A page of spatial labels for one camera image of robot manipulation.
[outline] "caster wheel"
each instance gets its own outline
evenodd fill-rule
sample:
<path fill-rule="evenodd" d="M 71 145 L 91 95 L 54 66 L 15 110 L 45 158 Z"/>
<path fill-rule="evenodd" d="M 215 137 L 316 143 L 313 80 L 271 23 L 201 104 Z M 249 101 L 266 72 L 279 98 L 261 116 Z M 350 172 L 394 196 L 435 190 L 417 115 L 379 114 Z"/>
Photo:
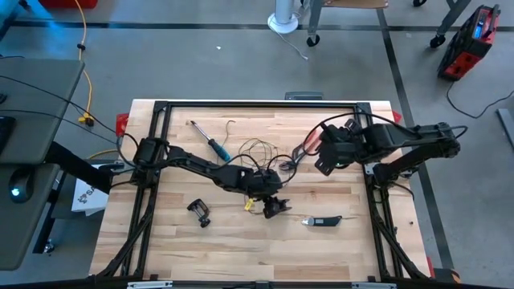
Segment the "caster wheel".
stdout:
<path fill-rule="evenodd" d="M 320 36 L 319 35 L 316 35 L 316 41 L 313 42 L 312 39 L 309 37 L 307 38 L 307 45 L 309 47 L 314 47 L 316 44 L 318 44 L 320 42 Z"/>
<path fill-rule="evenodd" d="M 414 7 L 420 7 L 421 5 L 425 4 L 426 0 L 413 0 L 412 5 Z"/>
<path fill-rule="evenodd" d="M 440 47 L 446 40 L 447 39 L 444 37 L 444 35 L 437 35 L 430 41 L 430 47 Z"/>
<path fill-rule="evenodd" d="M 55 245 L 51 242 L 51 239 L 48 239 L 47 244 L 45 245 L 45 249 L 43 250 L 43 253 L 51 253 L 55 250 Z"/>

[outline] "black robotic arm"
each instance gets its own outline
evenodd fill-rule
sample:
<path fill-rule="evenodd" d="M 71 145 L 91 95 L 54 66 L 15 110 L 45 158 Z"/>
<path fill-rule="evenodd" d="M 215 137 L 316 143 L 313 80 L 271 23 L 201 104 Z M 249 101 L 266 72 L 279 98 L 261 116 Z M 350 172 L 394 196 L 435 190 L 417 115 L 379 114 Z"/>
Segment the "black robotic arm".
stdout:
<path fill-rule="evenodd" d="M 291 208 L 288 200 L 273 197 L 282 189 L 283 182 L 276 171 L 258 166 L 257 170 L 230 162 L 217 165 L 184 149 L 169 145 L 166 140 L 147 137 L 142 139 L 133 158 L 136 169 L 131 177 L 134 185 L 150 186 L 156 180 L 156 171 L 166 167 L 177 167 L 207 177 L 215 185 L 232 193 L 241 193 L 264 203 L 264 217 L 271 218 Z"/>
<path fill-rule="evenodd" d="M 323 133 L 318 148 L 319 159 L 315 166 L 328 176 L 334 169 L 343 169 L 353 162 L 362 165 L 377 163 L 373 174 L 377 185 L 396 181 L 405 171 L 415 171 L 421 163 L 431 158 L 454 157 L 460 144 L 453 129 L 446 123 L 404 128 L 394 124 L 371 124 L 367 128 L 355 120 L 344 127 L 333 124 L 320 125 Z M 382 164 L 380 160 L 395 150 L 414 147 L 397 160 Z"/>

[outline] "gray floor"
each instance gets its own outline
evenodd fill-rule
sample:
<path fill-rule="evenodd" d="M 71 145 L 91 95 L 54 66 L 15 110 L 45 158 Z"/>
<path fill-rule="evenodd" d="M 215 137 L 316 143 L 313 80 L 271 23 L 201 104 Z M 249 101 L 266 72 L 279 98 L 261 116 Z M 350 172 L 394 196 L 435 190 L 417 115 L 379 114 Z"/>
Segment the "gray floor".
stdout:
<path fill-rule="evenodd" d="M 480 3 L 473 1 L 468 16 Z M 508 17 L 514 3 L 497 0 L 503 10 L 500 25 L 514 25 Z M 411 1 L 392 1 L 385 16 L 390 25 L 437 26 L 447 12 L 445 1 L 429 1 L 415 9 Z M 47 12 L 34 3 L 23 18 L 51 18 L 77 22 L 74 10 Z M 137 0 L 100 1 L 86 13 L 91 22 L 266 23 L 273 1 L 249 0 Z M 464 16 L 457 22 L 462 24 Z M 320 24 L 377 25 L 374 10 L 325 9 Z M 306 32 L 287 38 L 309 57 L 301 59 L 270 31 L 253 30 L 125 30 L 89 29 L 86 68 L 92 77 L 92 113 L 114 126 L 117 113 L 128 112 L 135 98 L 283 99 L 289 91 L 321 91 L 328 100 L 389 100 L 401 112 L 381 32 L 319 31 L 321 42 L 305 45 Z M 75 59 L 81 29 L 12 27 L 0 42 L 0 53 L 31 58 Z M 427 49 L 433 33 L 392 32 L 394 50 L 406 94 L 419 124 L 446 121 L 470 127 L 454 159 L 428 163 L 455 267 L 465 283 L 512 287 L 514 284 L 514 227 L 508 211 L 514 154 L 494 110 L 514 110 L 514 100 L 491 108 L 479 120 L 453 111 L 444 94 L 448 83 L 435 77 L 444 47 Z M 472 113 L 514 89 L 513 33 L 497 35 L 495 46 L 451 95 Z M 81 79 L 73 100 L 87 102 Z M 78 116 L 72 109 L 67 118 Z M 100 126 L 95 132 L 108 132 Z M 68 124 L 58 141 L 86 157 L 112 146 Z M 427 254 L 438 265 L 437 250 L 421 189 L 412 182 Z M 84 277 L 88 273 L 98 222 L 61 222 L 52 237 L 60 244 L 52 256 L 28 254 L 15 272 L 0 272 L 0 283 L 34 282 Z M 66 261 L 73 256 L 73 261 Z"/>

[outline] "screwdriver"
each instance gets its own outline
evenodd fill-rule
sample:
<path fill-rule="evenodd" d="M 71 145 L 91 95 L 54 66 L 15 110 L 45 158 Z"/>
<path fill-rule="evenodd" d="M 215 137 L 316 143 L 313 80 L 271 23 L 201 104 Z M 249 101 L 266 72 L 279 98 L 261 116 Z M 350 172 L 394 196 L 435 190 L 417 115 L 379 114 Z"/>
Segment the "screwdriver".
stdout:
<path fill-rule="evenodd" d="M 191 121 L 191 124 L 207 139 L 207 144 L 216 152 L 216 154 L 221 157 L 224 161 L 230 161 L 230 154 L 226 152 L 226 150 L 219 145 L 216 140 L 207 136 L 207 134 L 198 126 L 198 124 L 194 121 Z"/>

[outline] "butcher block tabletop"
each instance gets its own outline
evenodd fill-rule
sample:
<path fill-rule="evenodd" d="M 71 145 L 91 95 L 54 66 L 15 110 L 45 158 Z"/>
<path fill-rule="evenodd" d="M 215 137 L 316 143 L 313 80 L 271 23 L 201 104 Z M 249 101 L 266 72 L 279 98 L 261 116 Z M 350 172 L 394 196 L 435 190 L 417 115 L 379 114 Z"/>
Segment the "butcher block tabletop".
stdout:
<path fill-rule="evenodd" d="M 155 101 L 133 101 L 126 132 L 137 140 L 148 136 Z M 389 102 L 369 103 L 374 114 L 393 119 Z M 345 112 L 351 110 L 173 108 L 167 140 L 171 145 L 222 164 L 206 139 L 191 125 L 190 121 L 194 120 L 219 144 L 226 139 L 228 131 L 224 148 L 231 156 L 237 155 L 244 142 L 252 138 L 273 144 L 278 153 L 291 154 L 314 125 Z M 346 120 L 341 117 L 329 123 L 343 125 Z M 136 146 L 126 137 L 121 151 L 132 160 Z M 257 159 L 262 158 L 263 150 L 255 148 L 252 154 Z M 401 154 L 398 150 L 383 162 L 392 161 Z M 246 211 L 242 194 L 223 191 L 211 180 L 184 169 L 163 169 L 145 276 L 159 274 L 162 280 L 202 281 L 336 282 L 366 281 L 370 275 L 379 278 L 362 167 L 352 164 L 347 169 L 336 169 L 326 177 L 314 167 L 316 159 L 304 158 L 294 178 L 279 190 L 276 196 L 290 199 L 288 205 L 292 209 L 271 219 L 259 214 L 263 208 L 260 201 Z M 241 165 L 239 160 L 233 164 Z M 282 180 L 288 178 L 287 173 L 279 175 Z M 127 181 L 129 176 L 126 173 L 115 177 L 113 183 Z M 398 182 L 409 186 L 407 181 Z M 136 190 L 133 185 L 119 185 L 111 190 L 90 274 L 103 270 L 127 239 Z M 198 198 L 210 209 L 211 223 L 206 228 L 201 228 L 196 214 L 186 208 Z M 394 225 L 398 228 L 398 242 L 418 269 L 428 275 L 412 196 L 402 188 L 393 187 L 389 202 Z M 336 227 L 301 224 L 302 219 L 311 216 L 338 215 L 342 219 Z M 140 243 L 141 240 L 134 248 L 131 271 L 137 264 Z M 384 251 L 393 274 L 390 249 L 385 241 Z"/>

